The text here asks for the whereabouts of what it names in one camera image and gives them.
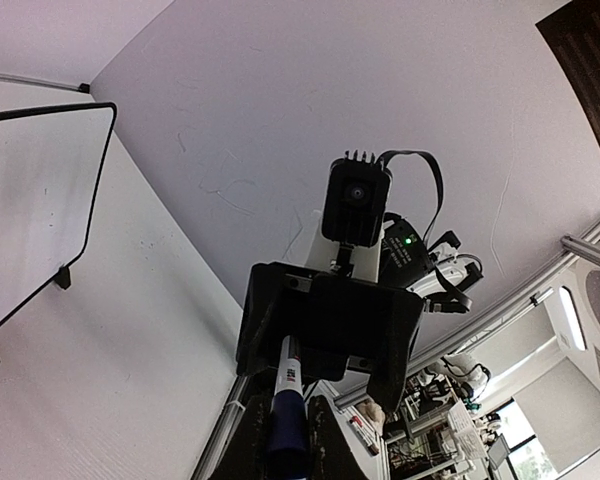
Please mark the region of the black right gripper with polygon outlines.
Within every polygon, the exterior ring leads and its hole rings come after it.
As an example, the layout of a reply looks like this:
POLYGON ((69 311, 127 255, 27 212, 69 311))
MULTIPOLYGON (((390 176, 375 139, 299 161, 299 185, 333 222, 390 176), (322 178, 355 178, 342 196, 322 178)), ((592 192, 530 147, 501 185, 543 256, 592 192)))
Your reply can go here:
POLYGON ((409 291, 272 262, 251 268, 236 373, 271 366, 285 336, 301 346, 307 376, 338 380, 350 357, 369 361, 367 394, 386 413, 400 404, 424 300, 409 291))

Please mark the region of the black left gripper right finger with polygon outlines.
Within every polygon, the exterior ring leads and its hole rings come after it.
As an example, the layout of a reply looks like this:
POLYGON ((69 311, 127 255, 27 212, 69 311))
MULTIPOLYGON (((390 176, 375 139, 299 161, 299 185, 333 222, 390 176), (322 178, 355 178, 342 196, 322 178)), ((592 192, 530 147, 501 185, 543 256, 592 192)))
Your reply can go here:
POLYGON ((308 403, 309 474, 313 480, 367 480, 324 395, 308 403))

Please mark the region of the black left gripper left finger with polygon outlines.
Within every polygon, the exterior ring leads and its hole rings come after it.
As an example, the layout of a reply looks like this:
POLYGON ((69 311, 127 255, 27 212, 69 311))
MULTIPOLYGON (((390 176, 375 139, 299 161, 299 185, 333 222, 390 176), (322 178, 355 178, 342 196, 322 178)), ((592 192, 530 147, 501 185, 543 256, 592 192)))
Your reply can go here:
POLYGON ((271 403, 268 394, 250 398, 225 453, 214 470, 218 480, 265 478, 265 447, 269 433, 271 403))

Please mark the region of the white marker pen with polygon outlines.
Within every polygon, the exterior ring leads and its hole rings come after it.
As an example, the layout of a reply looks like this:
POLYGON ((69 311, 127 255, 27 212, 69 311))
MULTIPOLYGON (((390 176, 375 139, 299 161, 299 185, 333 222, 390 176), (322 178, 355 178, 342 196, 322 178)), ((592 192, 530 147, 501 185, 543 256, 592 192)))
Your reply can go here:
POLYGON ((302 393, 301 348, 291 335, 282 341, 274 394, 284 391, 302 393))

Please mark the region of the blue marker cap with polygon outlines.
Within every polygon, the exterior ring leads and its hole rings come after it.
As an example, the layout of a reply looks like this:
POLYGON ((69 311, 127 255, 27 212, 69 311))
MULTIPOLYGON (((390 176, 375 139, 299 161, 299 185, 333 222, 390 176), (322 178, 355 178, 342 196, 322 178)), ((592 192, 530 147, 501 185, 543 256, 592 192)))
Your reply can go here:
POLYGON ((308 454, 307 417, 304 397, 295 390, 283 390, 274 395, 267 435, 268 457, 308 454))

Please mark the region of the white whiteboard with black frame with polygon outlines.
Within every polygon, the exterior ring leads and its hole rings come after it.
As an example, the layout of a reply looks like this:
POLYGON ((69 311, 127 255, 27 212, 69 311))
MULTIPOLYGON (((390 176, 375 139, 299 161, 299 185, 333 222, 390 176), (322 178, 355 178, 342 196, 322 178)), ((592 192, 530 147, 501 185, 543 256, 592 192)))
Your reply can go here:
POLYGON ((0 327, 84 253, 117 107, 0 112, 0 327))

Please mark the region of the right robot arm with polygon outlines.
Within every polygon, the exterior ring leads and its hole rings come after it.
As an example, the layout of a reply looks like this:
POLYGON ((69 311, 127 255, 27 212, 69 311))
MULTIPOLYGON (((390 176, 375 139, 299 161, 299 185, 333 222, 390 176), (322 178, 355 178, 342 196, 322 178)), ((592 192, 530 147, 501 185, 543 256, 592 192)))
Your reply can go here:
POLYGON ((236 348, 238 374, 275 368, 283 339, 292 336, 306 377, 339 381, 350 359, 363 359, 367 394, 385 411, 398 408, 422 314, 468 312, 464 292, 482 274, 472 263, 467 279, 453 285, 413 227, 397 215, 390 218, 377 280, 280 262, 252 267, 236 348))

